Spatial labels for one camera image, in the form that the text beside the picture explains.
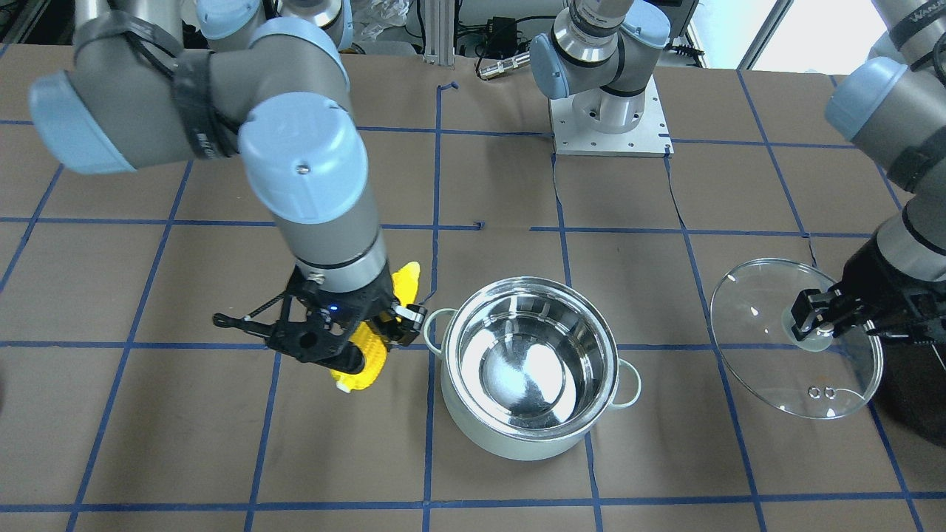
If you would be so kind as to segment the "glass pot lid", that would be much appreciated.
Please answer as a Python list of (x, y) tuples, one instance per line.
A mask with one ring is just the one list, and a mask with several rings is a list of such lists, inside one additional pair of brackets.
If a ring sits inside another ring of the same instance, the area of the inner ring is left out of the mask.
[(884, 350), (871, 323), (840, 338), (793, 329), (801, 290), (834, 289), (821, 270), (764, 257), (733, 267), (714, 287), (712, 337), (726, 367), (755, 397), (807, 420), (838, 420), (865, 407), (879, 388)]

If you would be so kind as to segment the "pale green steel pot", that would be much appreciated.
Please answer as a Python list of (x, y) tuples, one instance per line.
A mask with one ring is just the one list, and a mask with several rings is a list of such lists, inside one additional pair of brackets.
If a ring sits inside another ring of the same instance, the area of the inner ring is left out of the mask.
[(635, 405), (643, 390), (600, 311), (543, 277), (501, 279), (457, 309), (432, 311), (421, 337), (440, 361), (440, 390), (456, 427), (497, 457), (558, 457), (604, 413)]

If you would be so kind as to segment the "black zip tie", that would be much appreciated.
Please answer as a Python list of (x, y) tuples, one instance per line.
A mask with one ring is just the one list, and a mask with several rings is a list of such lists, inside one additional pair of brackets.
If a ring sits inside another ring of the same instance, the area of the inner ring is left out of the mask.
[[(274, 296), (273, 299), (261, 304), (256, 309), (249, 311), (249, 313), (239, 318), (227, 316), (223, 313), (214, 313), (211, 322), (215, 327), (219, 327), (220, 329), (237, 329), (256, 337), (270, 338), (273, 336), (277, 327), (287, 321), (288, 310), (290, 309), (290, 303), (287, 302), (287, 298), (288, 292), (284, 290), (284, 292)], [(277, 320), (274, 320), (273, 323), (263, 323), (256, 320), (257, 316), (260, 316), (277, 304), (281, 305), (280, 316), (277, 317)]]

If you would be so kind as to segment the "silver metal connector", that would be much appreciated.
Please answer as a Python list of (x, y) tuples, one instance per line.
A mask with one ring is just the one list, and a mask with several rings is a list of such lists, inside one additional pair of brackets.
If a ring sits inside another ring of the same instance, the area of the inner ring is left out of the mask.
[(483, 81), (492, 81), (501, 75), (507, 75), (514, 70), (526, 67), (528, 64), (530, 64), (530, 54), (523, 53), (511, 58), (504, 58), (495, 64), (478, 67), (477, 77)]

